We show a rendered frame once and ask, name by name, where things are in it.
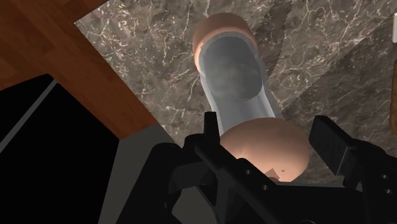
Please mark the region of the peach round object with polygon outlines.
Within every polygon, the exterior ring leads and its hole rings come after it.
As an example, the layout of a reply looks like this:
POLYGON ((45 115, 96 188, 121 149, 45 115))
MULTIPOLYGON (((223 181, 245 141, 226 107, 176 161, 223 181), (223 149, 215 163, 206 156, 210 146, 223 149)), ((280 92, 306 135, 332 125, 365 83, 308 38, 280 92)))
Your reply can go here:
POLYGON ((307 168, 309 140, 304 131, 281 118, 257 118, 238 124, 220 137, 235 158, 245 158, 266 176, 291 182, 307 168))
POLYGON ((247 22, 233 13, 217 13, 201 21, 193 35, 192 50, 195 65, 199 73, 203 73, 199 66, 199 55, 207 41, 217 34, 224 32, 238 32, 250 39, 254 48, 258 49, 256 39, 247 22))

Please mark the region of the grey translucent cup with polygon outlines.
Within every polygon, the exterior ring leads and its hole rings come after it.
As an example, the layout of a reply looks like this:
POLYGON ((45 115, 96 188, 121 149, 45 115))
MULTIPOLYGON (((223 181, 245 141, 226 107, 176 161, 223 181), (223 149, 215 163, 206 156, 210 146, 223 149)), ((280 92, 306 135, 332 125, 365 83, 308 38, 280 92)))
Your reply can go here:
POLYGON ((200 49, 197 69, 220 134, 256 118, 282 117, 264 62, 247 36, 223 32, 210 38, 200 49))

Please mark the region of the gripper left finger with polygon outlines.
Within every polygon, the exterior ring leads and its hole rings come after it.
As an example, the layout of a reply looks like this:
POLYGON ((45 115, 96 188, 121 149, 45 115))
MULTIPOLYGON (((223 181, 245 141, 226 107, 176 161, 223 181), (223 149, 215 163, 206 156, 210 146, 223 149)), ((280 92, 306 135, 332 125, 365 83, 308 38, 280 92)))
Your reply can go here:
POLYGON ((117 224, 182 224, 172 210, 182 190, 195 187, 217 224, 281 224, 263 199, 276 184, 246 159, 220 145, 216 113, 206 112, 204 131, 183 147, 156 144, 117 219, 117 224))

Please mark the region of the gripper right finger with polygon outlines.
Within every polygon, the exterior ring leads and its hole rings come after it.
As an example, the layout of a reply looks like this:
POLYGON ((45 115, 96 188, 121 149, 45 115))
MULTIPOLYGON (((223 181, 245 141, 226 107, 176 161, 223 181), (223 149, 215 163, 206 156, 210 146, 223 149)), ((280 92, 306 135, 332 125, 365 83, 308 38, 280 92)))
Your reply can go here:
POLYGON ((345 188, 360 190, 365 224, 397 224, 397 158, 355 139, 324 115, 314 117, 309 143, 345 188))

